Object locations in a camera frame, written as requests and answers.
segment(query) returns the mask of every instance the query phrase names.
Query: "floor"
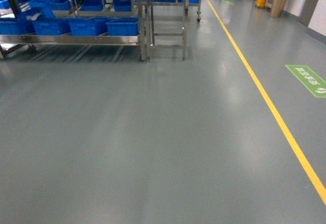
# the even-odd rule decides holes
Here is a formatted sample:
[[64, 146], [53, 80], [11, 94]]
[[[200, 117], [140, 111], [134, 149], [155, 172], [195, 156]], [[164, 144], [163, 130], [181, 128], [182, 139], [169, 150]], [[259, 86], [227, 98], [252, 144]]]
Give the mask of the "floor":
[[[285, 65], [326, 79], [326, 46], [252, 0], [210, 1], [325, 185], [326, 99]], [[1, 224], [326, 223], [207, 0], [200, 24], [195, 12], [185, 61], [43, 46], [0, 62]], [[156, 13], [167, 29], [176, 22], [159, 19], [180, 11]]]

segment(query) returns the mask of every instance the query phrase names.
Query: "door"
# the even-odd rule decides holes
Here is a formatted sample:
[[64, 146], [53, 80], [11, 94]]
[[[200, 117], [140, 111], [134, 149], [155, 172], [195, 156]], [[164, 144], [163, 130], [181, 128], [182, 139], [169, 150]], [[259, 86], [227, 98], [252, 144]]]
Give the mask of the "door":
[[301, 15], [298, 19], [298, 21], [305, 25], [308, 26], [310, 19], [312, 17], [312, 14], [315, 11], [316, 5], [317, 5], [318, 0], [306, 0], [305, 4], [302, 8]]

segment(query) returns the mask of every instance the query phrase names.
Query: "plant pot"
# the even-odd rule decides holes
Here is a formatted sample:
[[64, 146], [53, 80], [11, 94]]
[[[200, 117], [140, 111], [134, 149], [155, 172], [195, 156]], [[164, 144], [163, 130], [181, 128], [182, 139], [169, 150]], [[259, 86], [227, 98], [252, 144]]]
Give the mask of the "plant pot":
[[272, 18], [279, 18], [282, 10], [284, 9], [285, 3], [286, 0], [274, 0], [270, 11], [270, 16]]

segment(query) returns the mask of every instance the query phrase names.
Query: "yellow floor line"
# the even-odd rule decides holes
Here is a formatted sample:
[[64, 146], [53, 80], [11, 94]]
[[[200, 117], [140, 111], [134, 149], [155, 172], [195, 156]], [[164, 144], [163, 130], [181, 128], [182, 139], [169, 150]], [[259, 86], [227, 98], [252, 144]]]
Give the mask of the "yellow floor line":
[[267, 92], [265, 91], [264, 87], [262, 86], [262, 84], [258, 80], [258, 78], [257, 78], [256, 74], [254, 73], [253, 69], [250, 67], [250, 65], [247, 62], [245, 56], [243, 56], [241, 50], [239, 49], [238, 45], [235, 43], [235, 41], [234, 41], [233, 37], [231, 36], [231, 34], [229, 33], [228, 29], [223, 24], [221, 18], [219, 17], [219, 15], [216, 12], [215, 8], [213, 7], [212, 3], [209, 0], [207, 0], [207, 2], [209, 4], [209, 6], [212, 8], [212, 11], [214, 12], [216, 18], [219, 20], [219, 22], [220, 22], [222, 28], [224, 29], [226, 35], [229, 37], [233, 47], [235, 48], [235, 50], [238, 53], [239, 57], [241, 58], [243, 64], [245, 65], [246, 69], [248, 70], [251, 78], [253, 79], [253, 81], [256, 84], [258, 90], [260, 91], [261, 95], [263, 96], [263, 98], [264, 98], [265, 102], [267, 103], [270, 111], [273, 113], [277, 123], [279, 124], [281, 130], [283, 131], [286, 139], [288, 140], [290, 146], [292, 147], [292, 150], [294, 151], [295, 155], [297, 156], [298, 160], [300, 161], [302, 167], [306, 171], [310, 181], [312, 182], [312, 184], [316, 188], [319, 196], [321, 197], [322, 201], [326, 205], [326, 189], [325, 189], [324, 185], [322, 184], [321, 180], [319, 179], [319, 177], [315, 173], [315, 170], [312, 168], [311, 164], [309, 163], [309, 161], [305, 157], [305, 155], [302, 152], [302, 150], [300, 149], [299, 145], [295, 141], [292, 133], [290, 132], [287, 125], [285, 124], [285, 122], [284, 122], [283, 118], [281, 117], [280, 113], [278, 112], [275, 105], [273, 104], [270, 97], [268, 96]]

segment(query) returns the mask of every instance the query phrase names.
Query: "green floor sign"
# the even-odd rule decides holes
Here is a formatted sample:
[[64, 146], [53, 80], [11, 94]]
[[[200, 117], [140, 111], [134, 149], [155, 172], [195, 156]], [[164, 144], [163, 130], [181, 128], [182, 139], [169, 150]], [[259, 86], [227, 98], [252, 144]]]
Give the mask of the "green floor sign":
[[233, 5], [233, 2], [227, 1], [227, 0], [224, 0], [223, 3], [226, 4], [226, 5]]
[[326, 98], [326, 82], [306, 65], [285, 65], [317, 98]]

